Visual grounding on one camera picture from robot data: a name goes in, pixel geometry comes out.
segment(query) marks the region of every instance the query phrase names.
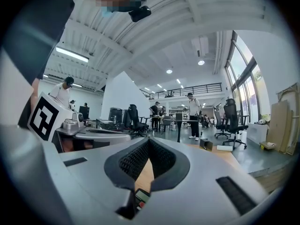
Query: railing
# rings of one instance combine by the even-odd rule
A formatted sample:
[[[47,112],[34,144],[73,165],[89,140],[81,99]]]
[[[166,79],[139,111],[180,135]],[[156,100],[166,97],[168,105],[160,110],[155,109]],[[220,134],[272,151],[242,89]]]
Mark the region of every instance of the railing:
[[[188,88],[182,88],[182,89],[173,89],[163,92],[157,92],[157,93],[148,93],[143,90],[142,93],[145,95],[145,97],[149,98],[149,100],[153,99],[160,99],[160,98],[172,98],[172,97],[180,97],[185,96],[189,92],[191,92],[194,95],[199,95],[203,93],[209,93],[209,92],[221,92],[222,86],[220,83],[212,83],[212,84],[206,84],[201,86],[194,86],[194,87],[188,87]]]

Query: office chair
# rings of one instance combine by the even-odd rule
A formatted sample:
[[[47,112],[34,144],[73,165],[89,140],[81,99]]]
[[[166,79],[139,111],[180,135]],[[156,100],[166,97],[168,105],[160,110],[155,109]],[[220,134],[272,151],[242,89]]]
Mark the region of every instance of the office chair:
[[[234,139],[229,139],[228,141],[223,142],[222,145],[225,145],[225,143],[233,142],[233,150],[234,150],[235,143],[237,142],[240,144],[244,144],[244,148],[246,149],[247,145],[244,142],[242,142],[240,139],[236,139],[236,134],[239,134],[239,131],[243,131],[247,129],[248,126],[247,125],[239,126],[239,119],[236,111],[235,102],[232,102],[233,100],[232,98],[230,98],[229,100],[231,101],[229,103],[226,103],[226,105],[224,106],[225,116],[227,118],[225,127],[226,127],[226,131],[230,133],[234,133]]]
[[[225,133],[226,126],[224,125],[224,120],[221,119],[219,111],[217,111],[215,108],[214,110],[217,119],[216,129],[221,130],[221,133],[215,134],[215,138],[218,138],[219,136],[226,136],[228,139],[231,134]]]
[[[170,134],[170,125],[171,125],[171,122],[172,122],[172,121],[165,121],[165,119],[171,119],[171,116],[165,116],[165,117],[163,118],[163,123],[160,124],[159,126],[162,126],[162,127],[163,127],[163,133],[162,133],[162,134],[164,134],[165,127],[166,127],[166,126],[169,126],[169,134]]]
[[[138,110],[136,108],[136,105],[130,104],[130,107],[128,109],[128,114],[130,119],[133,121],[132,132],[129,132],[129,134],[132,135],[133,137],[136,136],[146,137],[147,134],[145,134],[144,132],[147,131],[149,126],[139,121],[139,115],[138,115]]]

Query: large window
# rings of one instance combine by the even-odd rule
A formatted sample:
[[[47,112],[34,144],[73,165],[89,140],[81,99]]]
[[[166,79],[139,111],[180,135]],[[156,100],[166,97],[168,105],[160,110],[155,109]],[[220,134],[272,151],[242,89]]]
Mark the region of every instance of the large window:
[[[235,32],[228,60],[225,68],[232,82],[232,95],[240,114],[240,122],[246,118],[246,123],[254,123],[267,117],[270,114],[269,96],[259,65]]]

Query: gray floor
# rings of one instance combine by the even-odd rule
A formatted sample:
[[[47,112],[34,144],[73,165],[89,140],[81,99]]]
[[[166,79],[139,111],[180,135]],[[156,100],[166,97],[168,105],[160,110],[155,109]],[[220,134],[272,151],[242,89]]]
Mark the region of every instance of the gray floor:
[[[170,133],[166,128],[166,133],[163,135],[158,132],[150,132],[149,135],[153,137],[164,138],[172,141],[177,141],[178,130],[172,131]],[[223,141],[226,141],[225,136],[220,136],[218,139],[214,137],[216,132],[215,127],[203,128],[202,129],[202,138],[207,138],[213,142],[214,146],[222,145]],[[191,128],[183,126],[181,129],[180,142],[188,144],[199,144],[195,139],[189,139],[191,135]],[[241,139],[244,143],[247,144],[247,148],[244,149],[244,145],[235,144],[236,149],[232,152],[238,162],[241,164],[242,168],[247,172],[251,173],[253,176],[265,175],[269,172],[275,171],[287,165],[290,160],[294,159],[296,156],[291,156],[287,154],[279,153],[275,150],[261,150],[259,145],[252,142],[246,138],[247,132],[243,131],[241,135],[238,135],[238,139]]]

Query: ceiling light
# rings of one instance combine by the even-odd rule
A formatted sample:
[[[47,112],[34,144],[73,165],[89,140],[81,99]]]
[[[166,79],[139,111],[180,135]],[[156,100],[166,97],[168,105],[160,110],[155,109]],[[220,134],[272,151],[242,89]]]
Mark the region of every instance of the ceiling light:
[[[82,88],[82,85],[78,85],[78,84],[75,84],[75,83],[73,84],[73,86]]]
[[[89,59],[88,59],[88,58],[83,57],[83,56],[81,56],[81,55],[79,55],[79,54],[77,54],[77,53],[71,52],[71,51],[69,51],[69,50],[66,50],[66,49],[63,49],[63,48],[60,48],[60,47],[56,47],[55,49],[56,49],[56,51],[59,52],[59,53],[63,53],[63,54],[65,54],[65,55],[71,56],[71,57],[73,57],[73,58],[77,58],[77,59],[79,59],[79,60],[81,60],[81,61],[84,61],[84,62],[89,62]]]

